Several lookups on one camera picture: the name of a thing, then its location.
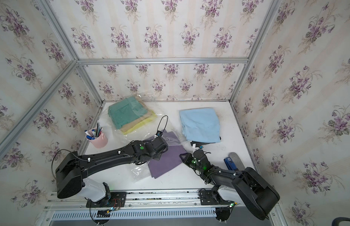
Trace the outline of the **purple garment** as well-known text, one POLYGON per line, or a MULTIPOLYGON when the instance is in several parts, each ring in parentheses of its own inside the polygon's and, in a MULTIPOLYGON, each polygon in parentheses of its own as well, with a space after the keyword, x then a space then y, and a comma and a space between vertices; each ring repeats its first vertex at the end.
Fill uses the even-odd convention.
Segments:
POLYGON ((168 144, 168 151, 161 155, 159 160, 152 159, 148 163, 151 177, 154 179, 168 173, 182 163, 180 154, 187 153, 180 139, 173 132, 164 131, 162 136, 168 144))

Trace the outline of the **light blue garment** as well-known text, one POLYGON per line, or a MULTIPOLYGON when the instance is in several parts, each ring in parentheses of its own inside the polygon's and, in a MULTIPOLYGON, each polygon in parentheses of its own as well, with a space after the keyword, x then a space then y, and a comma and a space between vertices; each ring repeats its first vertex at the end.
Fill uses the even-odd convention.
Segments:
POLYGON ((212 142, 220 137, 220 121, 213 108, 182 110, 179 115, 187 140, 212 142))

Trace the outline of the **clear plastic vacuum bag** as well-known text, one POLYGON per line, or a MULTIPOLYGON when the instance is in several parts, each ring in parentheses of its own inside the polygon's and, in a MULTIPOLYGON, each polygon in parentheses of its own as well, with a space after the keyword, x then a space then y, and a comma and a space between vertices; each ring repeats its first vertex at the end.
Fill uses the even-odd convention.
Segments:
MULTIPOLYGON (((118 142, 118 144, 120 144, 121 146, 124 146, 124 145, 127 145, 128 143, 130 143, 131 141, 134 141, 134 140, 152 140, 156 137, 155 134, 157 133, 157 131, 163 131, 163 133, 164 133, 164 131, 167 131, 167 132, 173 131, 177 135, 177 137, 180 139, 180 141, 184 147, 184 145, 186 143, 185 137, 180 133, 180 131, 178 129, 175 128, 175 126, 173 124, 172 117, 170 117, 169 114, 165 113, 165 109, 160 107, 159 102, 157 102, 157 100, 152 95, 143 93, 143 94, 133 94, 130 96, 122 97, 121 99, 118 99, 116 102, 111 103, 109 106, 107 106, 105 108, 102 115, 104 117, 104 121, 110 127, 111 132, 112 132, 111 135, 108 135, 108 138, 114 138, 118 142), (154 114, 157 115, 157 118, 154 121, 140 127, 139 129, 125 135, 120 131, 120 129, 119 130, 115 129, 115 127, 112 123, 112 120, 110 119, 110 117, 108 115, 108 108, 112 104, 119 102, 127 97, 130 97, 130 96, 140 96, 142 101, 145 103, 145 105, 149 109, 151 109, 154 112, 154 114)), ((148 168, 148 163, 150 161, 148 161, 146 163, 132 164, 131 165, 130 172, 131 172, 131 176, 133 177, 135 182, 138 182, 138 181, 141 181, 142 179, 146 179, 146 178, 151 177, 151 174, 150 174, 150 171, 148 168)))

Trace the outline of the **dark grey trousers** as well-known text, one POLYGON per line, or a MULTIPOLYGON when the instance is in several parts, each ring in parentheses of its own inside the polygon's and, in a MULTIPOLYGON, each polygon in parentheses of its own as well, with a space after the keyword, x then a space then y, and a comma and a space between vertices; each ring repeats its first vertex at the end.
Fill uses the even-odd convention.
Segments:
POLYGON ((208 144, 215 144, 215 143, 219 143, 221 142, 222 138, 219 137, 216 141, 212 141, 212 142, 200 142, 200 141, 193 141, 193 140, 189 140, 190 144, 192 145, 192 143, 202 143, 203 146, 204 145, 208 145, 208 144))

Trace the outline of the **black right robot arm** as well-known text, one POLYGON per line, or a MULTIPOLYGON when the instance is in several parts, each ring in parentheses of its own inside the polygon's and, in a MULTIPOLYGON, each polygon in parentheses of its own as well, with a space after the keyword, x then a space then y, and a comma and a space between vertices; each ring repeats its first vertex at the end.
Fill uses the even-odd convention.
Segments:
POLYGON ((216 201, 233 201, 232 197, 224 198, 220 187, 234 189, 243 204, 258 219, 265 220, 270 211, 280 200, 278 192, 253 168, 244 170, 225 170, 210 163, 203 150, 196 150, 193 154, 179 155, 182 162, 199 173, 205 184, 213 185, 213 198, 216 201))

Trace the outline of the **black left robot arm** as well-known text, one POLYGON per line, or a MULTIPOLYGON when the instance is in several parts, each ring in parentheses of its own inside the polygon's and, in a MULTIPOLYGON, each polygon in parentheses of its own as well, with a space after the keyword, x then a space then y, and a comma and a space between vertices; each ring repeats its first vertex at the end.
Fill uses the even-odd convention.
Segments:
POLYGON ((57 198, 78 195, 85 187, 85 179, 100 171, 124 164, 141 164, 152 159, 159 160, 168 151, 162 137, 152 140, 135 140, 126 146, 90 155, 70 152, 55 170, 57 198))

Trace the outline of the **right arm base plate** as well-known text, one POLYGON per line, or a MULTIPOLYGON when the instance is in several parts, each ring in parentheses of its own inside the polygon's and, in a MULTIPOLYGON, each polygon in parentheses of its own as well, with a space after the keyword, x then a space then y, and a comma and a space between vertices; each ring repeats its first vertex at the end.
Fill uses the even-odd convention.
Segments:
POLYGON ((223 200, 216 192, 204 188, 198 191, 201 205, 231 205, 232 201, 223 200))

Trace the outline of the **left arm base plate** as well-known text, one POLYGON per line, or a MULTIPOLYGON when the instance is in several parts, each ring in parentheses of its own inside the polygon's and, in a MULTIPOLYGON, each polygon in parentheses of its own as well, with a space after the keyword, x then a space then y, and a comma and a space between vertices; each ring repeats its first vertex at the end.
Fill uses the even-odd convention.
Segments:
POLYGON ((109 197, 104 197, 103 199, 93 202, 87 200, 87 208, 120 208, 124 207, 126 202, 127 192, 111 192, 109 197))

